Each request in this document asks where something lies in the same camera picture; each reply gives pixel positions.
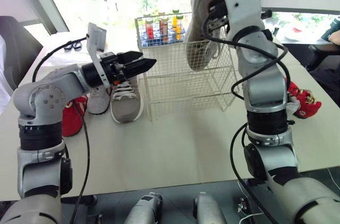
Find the shoelace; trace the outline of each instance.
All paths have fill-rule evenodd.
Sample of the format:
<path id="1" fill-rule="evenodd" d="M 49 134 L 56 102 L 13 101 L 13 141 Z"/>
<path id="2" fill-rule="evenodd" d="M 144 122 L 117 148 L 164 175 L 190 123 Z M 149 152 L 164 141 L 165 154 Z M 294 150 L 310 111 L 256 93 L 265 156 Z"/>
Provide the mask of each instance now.
<path id="1" fill-rule="evenodd" d="M 121 84 L 118 84 L 116 88 L 114 89 L 114 94 L 112 98 L 114 100 L 121 100 L 122 97 L 129 97 L 129 98 L 136 97 L 136 94 L 134 93 L 134 89 L 131 87 L 129 81 L 125 81 Z"/>
<path id="2" fill-rule="evenodd" d="M 292 89 L 292 95 L 293 96 L 297 96 L 298 94 L 302 94 L 304 90 L 301 90 L 299 88 L 294 88 Z M 309 90 L 305 90 L 306 92 L 308 92 L 309 95 L 306 96 L 306 104 L 307 105 L 315 105 L 317 103 L 316 98 L 313 96 L 312 92 Z"/>

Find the bottle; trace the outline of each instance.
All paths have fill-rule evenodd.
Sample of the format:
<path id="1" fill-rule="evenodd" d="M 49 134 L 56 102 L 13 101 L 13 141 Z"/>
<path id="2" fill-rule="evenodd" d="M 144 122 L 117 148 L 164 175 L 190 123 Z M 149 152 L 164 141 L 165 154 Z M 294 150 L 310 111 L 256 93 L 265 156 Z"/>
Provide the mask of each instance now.
<path id="1" fill-rule="evenodd" d="M 172 13 L 178 14 L 180 12 L 180 10 L 172 10 Z M 176 15 L 173 15 L 172 17 L 172 28 L 176 31 L 176 27 L 177 27 L 177 19 L 176 19 Z"/>
<path id="2" fill-rule="evenodd" d="M 162 18 L 160 21 L 160 33 L 163 36 L 163 42 L 168 42 L 168 17 Z"/>
<path id="3" fill-rule="evenodd" d="M 178 14 L 176 15 L 176 39 L 179 41 L 182 39 L 182 19 L 183 19 L 183 14 Z"/>
<path id="4" fill-rule="evenodd" d="M 164 15 L 165 15 L 165 12 L 158 12 L 158 19 L 159 19 L 159 31 L 161 32 L 162 30 L 161 30 L 161 19 L 164 17 Z"/>
<path id="5" fill-rule="evenodd" d="M 152 18 L 147 18 L 145 21 L 145 28 L 149 40 L 154 38 L 154 28 L 152 26 L 152 23 L 153 23 Z"/>

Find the person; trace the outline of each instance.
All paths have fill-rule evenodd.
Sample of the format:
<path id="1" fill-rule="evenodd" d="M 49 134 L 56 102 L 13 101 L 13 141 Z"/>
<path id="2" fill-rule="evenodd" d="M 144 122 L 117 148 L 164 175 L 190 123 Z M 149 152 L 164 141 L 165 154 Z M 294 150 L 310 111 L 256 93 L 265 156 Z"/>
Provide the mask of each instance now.
<path id="1" fill-rule="evenodd" d="M 331 33 L 328 41 L 340 46 L 340 30 Z M 340 107 L 340 64 L 335 70 L 321 68 L 310 72 L 310 74 Z"/>

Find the table surface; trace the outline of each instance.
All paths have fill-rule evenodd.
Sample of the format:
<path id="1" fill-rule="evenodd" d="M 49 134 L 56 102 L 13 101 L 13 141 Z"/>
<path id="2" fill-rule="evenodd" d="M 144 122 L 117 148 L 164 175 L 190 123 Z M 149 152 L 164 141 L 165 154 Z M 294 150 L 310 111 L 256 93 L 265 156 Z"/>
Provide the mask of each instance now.
<path id="1" fill-rule="evenodd" d="M 63 42 L 54 38 L 51 43 L 53 45 L 42 49 L 21 84 L 30 82 L 40 59 L 52 46 Z M 233 52 L 232 56 L 236 63 L 236 53 Z M 308 119 L 292 117 L 296 121 L 293 141 L 299 171 L 339 166 L 340 109 L 291 54 L 283 62 L 292 80 L 311 90 L 322 101 L 322 107 L 315 116 Z M 42 67 L 38 78 L 54 69 L 56 66 Z M 0 116 L 0 161 L 3 163 L 0 167 L 0 201 L 19 199 L 16 190 L 16 150 L 20 142 L 18 116 L 12 100 Z M 225 112 L 206 109 L 170 114 L 153 122 L 146 112 L 139 120 L 129 124 L 113 122 L 109 111 L 103 115 L 86 113 L 85 120 L 91 165 L 84 195 L 236 179 L 229 149 L 232 136 L 247 121 L 242 100 L 235 99 Z M 76 136 L 65 138 L 65 142 L 73 166 L 73 189 L 65 196 L 75 196 L 80 191 L 86 171 L 83 130 Z M 235 144 L 234 157 L 241 177 L 250 177 L 241 142 Z"/>

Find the white sneaker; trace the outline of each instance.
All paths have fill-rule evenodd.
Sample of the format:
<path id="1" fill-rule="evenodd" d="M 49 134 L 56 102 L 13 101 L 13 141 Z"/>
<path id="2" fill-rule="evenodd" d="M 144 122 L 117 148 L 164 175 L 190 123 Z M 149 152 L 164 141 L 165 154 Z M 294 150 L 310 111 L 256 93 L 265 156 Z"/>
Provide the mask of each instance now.
<path id="1" fill-rule="evenodd" d="M 91 90 L 89 101 L 87 102 L 87 109 L 91 114 L 103 114 L 106 112 L 110 103 L 109 89 L 99 86 Z"/>
<path id="2" fill-rule="evenodd" d="M 184 42 L 203 40 L 201 33 L 202 23 L 208 17 L 209 9 L 215 0 L 190 0 L 192 20 L 185 34 Z M 192 43 L 186 48 L 186 58 L 191 69 L 198 71 L 205 68 L 210 60 L 219 52 L 219 44 L 216 42 Z"/>
<path id="3" fill-rule="evenodd" d="M 113 120 L 117 123 L 133 122 L 141 116 L 143 101 L 139 94 L 136 76 L 114 86 L 110 110 Z"/>

